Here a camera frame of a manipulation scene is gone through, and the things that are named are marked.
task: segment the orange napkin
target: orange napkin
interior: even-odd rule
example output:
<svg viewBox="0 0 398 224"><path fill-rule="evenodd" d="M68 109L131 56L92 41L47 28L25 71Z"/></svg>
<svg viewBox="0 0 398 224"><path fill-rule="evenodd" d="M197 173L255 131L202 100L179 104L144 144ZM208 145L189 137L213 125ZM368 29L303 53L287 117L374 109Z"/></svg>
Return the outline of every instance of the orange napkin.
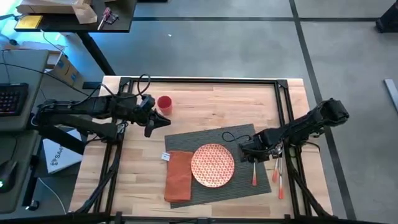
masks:
<svg viewBox="0 0 398 224"><path fill-rule="evenodd" d="M191 160L193 152L169 151L167 163L166 189L167 202L186 202L191 200Z"/></svg>

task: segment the paper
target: paper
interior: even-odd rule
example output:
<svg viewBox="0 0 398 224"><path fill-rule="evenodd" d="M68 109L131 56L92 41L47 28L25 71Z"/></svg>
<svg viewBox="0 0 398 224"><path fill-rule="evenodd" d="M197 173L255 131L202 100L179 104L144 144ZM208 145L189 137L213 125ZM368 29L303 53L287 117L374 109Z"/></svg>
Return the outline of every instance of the paper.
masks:
<svg viewBox="0 0 398 224"><path fill-rule="evenodd" d="M24 16L19 19L16 29L36 29L43 16Z"/></svg>
<svg viewBox="0 0 398 224"><path fill-rule="evenodd" d="M72 8L75 11L75 15L80 24L97 22L97 14L94 12L89 4L75 4L72 5Z"/></svg>
<svg viewBox="0 0 398 224"><path fill-rule="evenodd" d="M165 161L169 161L170 160L170 154L167 152L163 152L162 153L162 159Z"/></svg>
<svg viewBox="0 0 398 224"><path fill-rule="evenodd" d="M81 140L80 133L76 129L71 130L67 133ZM81 159L83 157L79 153L75 153L72 150L65 148L49 139L43 140L43 148L49 174L53 174L64 168L81 162Z"/></svg>

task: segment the red patterned plate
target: red patterned plate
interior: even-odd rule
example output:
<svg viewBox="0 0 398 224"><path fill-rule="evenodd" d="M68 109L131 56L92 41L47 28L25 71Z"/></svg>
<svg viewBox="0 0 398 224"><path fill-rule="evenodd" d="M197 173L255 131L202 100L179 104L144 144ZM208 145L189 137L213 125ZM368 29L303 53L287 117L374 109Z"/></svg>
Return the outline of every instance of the red patterned plate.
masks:
<svg viewBox="0 0 398 224"><path fill-rule="evenodd" d="M234 159L222 145L205 144L193 155L191 170L196 180L206 187L221 187L234 174Z"/></svg>

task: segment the gray floor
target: gray floor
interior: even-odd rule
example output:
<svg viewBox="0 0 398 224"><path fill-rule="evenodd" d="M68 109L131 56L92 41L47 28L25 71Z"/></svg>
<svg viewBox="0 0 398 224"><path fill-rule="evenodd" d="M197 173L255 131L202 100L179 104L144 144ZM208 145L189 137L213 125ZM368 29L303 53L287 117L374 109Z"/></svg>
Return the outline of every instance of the gray floor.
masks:
<svg viewBox="0 0 398 224"><path fill-rule="evenodd" d="M289 0L169 0L139 4L139 17L292 17ZM395 0L296 0L300 17L379 17ZM397 111L384 78L398 83L398 34L378 34L373 22L302 22L305 41L324 99L341 100L351 117L333 135L359 220L398 223L398 165L395 150ZM41 34L13 33L26 39ZM48 34L50 40L54 35ZM312 86L294 22L149 21L133 22L129 34L92 34L119 75L303 78L308 100ZM78 37L58 43L88 81L103 73ZM43 86L57 96L51 85ZM325 140L322 161L335 215L345 217L336 175ZM66 205L74 176L48 178ZM36 212L18 210L4 216L49 215L59 208L55 197L38 184Z"/></svg>

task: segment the red cup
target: red cup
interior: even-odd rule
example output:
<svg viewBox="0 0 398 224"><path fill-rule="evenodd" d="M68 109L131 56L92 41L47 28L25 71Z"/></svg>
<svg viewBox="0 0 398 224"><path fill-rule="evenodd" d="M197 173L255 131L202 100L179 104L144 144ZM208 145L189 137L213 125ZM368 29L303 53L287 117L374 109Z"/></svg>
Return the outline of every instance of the red cup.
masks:
<svg viewBox="0 0 398 224"><path fill-rule="evenodd" d="M164 115L170 115L172 113L172 99L169 96L159 97L159 99L157 99L157 106Z"/></svg>

